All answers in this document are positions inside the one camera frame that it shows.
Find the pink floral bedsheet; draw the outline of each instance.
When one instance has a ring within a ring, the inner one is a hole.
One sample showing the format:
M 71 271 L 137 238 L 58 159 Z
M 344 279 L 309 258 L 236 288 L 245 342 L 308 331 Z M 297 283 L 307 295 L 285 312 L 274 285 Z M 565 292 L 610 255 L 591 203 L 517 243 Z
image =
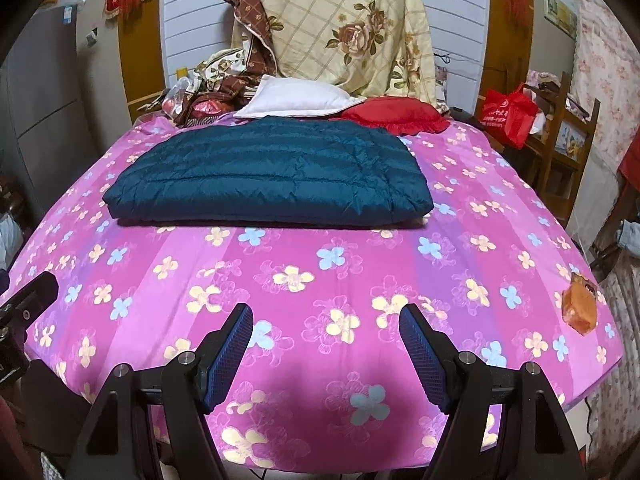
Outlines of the pink floral bedsheet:
M 435 202 L 419 230 L 120 227 L 103 192 L 175 134 L 162 119 L 125 134 L 49 211 L 11 272 L 5 298 L 43 270 L 58 277 L 58 301 L 31 327 L 28 351 L 89 401 L 116 364 L 162 365 L 244 301 L 254 332 L 208 418 L 220 455 L 299 472 L 372 471 L 427 463 L 446 420 L 398 333 L 408 302 L 489 364 L 537 361 L 565 407 L 620 359 L 600 293 L 592 333 L 562 322 L 570 273 L 590 270 L 466 124 L 402 139 Z M 498 416 L 492 408 L 487 445 Z M 160 416 L 156 424 L 166 439 Z

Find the red gift bag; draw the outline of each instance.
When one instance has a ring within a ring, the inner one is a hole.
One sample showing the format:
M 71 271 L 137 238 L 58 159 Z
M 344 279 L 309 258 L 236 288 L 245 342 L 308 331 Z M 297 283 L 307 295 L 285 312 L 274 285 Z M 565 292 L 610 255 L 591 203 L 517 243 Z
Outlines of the red gift bag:
M 486 92 L 480 123 L 495 140 L 521 149 L 527 141 L 538 105 L 522 93 L 524 85 L 509 95 L 489 89 Z

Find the gray refrigerator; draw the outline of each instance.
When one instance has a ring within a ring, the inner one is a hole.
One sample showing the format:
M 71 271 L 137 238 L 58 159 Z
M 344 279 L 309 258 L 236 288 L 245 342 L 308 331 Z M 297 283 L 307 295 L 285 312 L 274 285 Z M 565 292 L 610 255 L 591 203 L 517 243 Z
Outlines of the gray refrigerator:
M 76 14 L 34 14 L 0 68 L 0 172 L 34 225 L 98 159 L 78 84 Z

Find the blue gripper pad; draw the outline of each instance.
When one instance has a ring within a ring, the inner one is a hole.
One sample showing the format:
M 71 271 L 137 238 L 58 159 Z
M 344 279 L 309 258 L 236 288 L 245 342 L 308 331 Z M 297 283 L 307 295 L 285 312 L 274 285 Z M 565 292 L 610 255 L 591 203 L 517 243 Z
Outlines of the blue gripper pad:
M 400 311 L 398 323 L 400 337 L 409 352 L 429 402 L 437 405 L 441 412 L 449 413 L 451 398 L 447 394 L 446 374 L 424 331 L 420 328 L 418 320 L 405 306 Z
M 240 361 L 254 330 L 254 314 L 249 306 L 238 303 L 224 325 L 207 334 L 198 366 L 198 389 L 206 413 L 223 402 L 229 393 Z

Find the brown floral blanket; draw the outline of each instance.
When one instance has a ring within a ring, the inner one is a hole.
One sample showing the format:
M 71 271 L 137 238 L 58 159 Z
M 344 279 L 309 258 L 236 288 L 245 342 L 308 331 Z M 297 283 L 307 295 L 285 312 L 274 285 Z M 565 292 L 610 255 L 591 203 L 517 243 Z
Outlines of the brown floral blanket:
M 260 0 L 279 72 L 357 96 L 436 103 L 431 34 L 421 0 Z
M 246 104 L 264 74 L 276 74 L 271 29 L 260 0 L 225 0 L 234 8 L 231 47 L 213 54 L 194 72 L 210 98 Z

